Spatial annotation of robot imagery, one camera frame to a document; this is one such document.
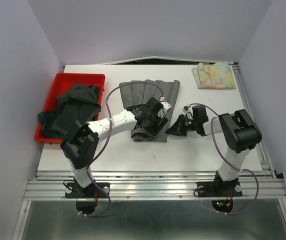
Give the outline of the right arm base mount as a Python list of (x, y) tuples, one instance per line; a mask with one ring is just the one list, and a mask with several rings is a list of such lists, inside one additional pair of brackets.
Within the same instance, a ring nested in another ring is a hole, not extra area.
[(243, 196), (239, 178), (223, 181), (221, 177), (216, 174), (213, 181), (199, 181), (196, 185), (194, 195), (200, 198)]

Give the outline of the floral pastel skirt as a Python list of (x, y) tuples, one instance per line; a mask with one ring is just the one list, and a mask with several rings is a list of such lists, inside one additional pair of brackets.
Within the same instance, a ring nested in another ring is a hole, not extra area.
[(236, 84), (228, 62), (199, 63), (192, 68), (198, 89), (233, 90)]

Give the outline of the grey skirt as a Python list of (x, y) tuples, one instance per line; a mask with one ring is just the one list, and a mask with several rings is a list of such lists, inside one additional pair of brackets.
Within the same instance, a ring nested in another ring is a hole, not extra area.
[(131, 138), (135, 142), (167, 142), (168, 135), (165, 131), (169, 128), (173, 110), (176, 105), (178, 93), (180, 89), (180, 81), (174, 80), (172, 82), (166, 82), (162, 80), (145, 80), (145, 81), (130, 81), (122, 82), (119, 85), (122, 104), (124, 108), (145, 104), (151, 97), (158, 99), (163, 93), (165, 101), (168, 102), (172, 108), (166, 114), (168, 122), (156, 135), (152, 136), (143, 128), (137, 128), (131, 131)]

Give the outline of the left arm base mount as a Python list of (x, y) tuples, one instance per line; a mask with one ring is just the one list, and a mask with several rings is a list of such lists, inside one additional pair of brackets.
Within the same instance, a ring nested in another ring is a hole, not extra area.
[(86, 188), (82, 188), (77, 182), (64, 181), (63, 186), (65, 187), (65, 198), (66, 199), (107, 199), (109, 192), (100, 191), (92, 183)]

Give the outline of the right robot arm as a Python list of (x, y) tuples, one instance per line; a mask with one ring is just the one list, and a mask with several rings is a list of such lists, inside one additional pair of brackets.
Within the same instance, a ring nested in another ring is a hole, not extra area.
[[(230, 182), (236, 180), (245, 158), (262, 141), (262, 133), (245, 109), (233, 114), (217, 114), (213, 109), (200, 103), (184, 107), (184, 114), (166, 130), (166, 134), (185, 137), (187, 132), (196, 132), (202, 137), (211, 136), (214, 146), (223, 159), (213, 182), (213, 191), (224, 195), (231, 189)], [(227, 144), (226, 154), (219, 150), (215, 135), (222, 133)]]

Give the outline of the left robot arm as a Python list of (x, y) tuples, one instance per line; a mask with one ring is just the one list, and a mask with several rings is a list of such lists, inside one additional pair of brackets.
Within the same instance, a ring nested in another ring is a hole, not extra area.
[(83, 197), (94, 192), (90, 165), (94, 162), (97, 145), (124, 131), (144, 129), (155, 137), (168, 122), (166, 114), (172, 106), (161, 97), (152, 97), (145, 104), (133, 105), (111, 118), (81, 123), (76, 121), (60, 144), (68, 159)]

